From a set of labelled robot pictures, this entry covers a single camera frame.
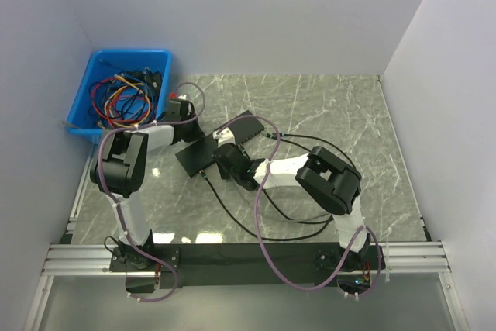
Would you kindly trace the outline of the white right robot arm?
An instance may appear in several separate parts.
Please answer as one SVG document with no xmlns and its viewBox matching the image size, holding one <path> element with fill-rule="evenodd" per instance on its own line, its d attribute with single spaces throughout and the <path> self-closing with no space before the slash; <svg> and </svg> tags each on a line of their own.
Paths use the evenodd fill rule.
<svg viewBox="0 0 496 331">
<path fill-rule="evenodd" d="M 345 271 L 363 268 L 370 237 L 360 207 L 360 172 L 323 147 L 299 157 L 252 160 L 233 143 L 213 152 L 221 178 L 247 191 L 299 187 L 332 217 Z"/>
</svg>

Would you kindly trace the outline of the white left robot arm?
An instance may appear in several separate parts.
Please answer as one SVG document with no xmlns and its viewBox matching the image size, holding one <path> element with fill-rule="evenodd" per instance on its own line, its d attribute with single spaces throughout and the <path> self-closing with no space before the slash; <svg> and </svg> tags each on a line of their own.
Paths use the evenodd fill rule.
<svg viewBox="0 0 496 331">
<path fill-rule="evenodd" d="M 193 102 L 186 95 L 169 100 L 167 110 L 145 126 L 107 132 L 91 164 L 90 179 L 105 194 L 119 227 L 113 258 L 138 271 L 154 265 L 153 234 L 143 213 L 139 189 L 147 154 L 178 142 L 205 136 Z"/>
</svg>

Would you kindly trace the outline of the black network switch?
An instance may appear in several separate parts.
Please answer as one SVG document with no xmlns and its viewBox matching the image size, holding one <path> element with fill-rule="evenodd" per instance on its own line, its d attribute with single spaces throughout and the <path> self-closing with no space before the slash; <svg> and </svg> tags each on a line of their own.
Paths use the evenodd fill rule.
<svg viewBox="0 0 496 331">
<path fill-rule="evenodd" d="M 217 148 L 217 140 L 214 140 L 212 136 L 207 136 L 180 150 L 175 157 L 186 174 L 193 178 L 200 170 L 215 163 L 213 152 Z"/>
<path fill-rule="evenodd" d="M 249 110 L 242 112 L 236 117 L 236 120 L 231 120 L 229 124 L 222 125 L 215 131 L 223 130 L 226 127 L 229 127 L 233 132 L 236 145 L 243 145 L 264 130 L 264 125 L 254 118 L 253 113 Z"/>
</svg>

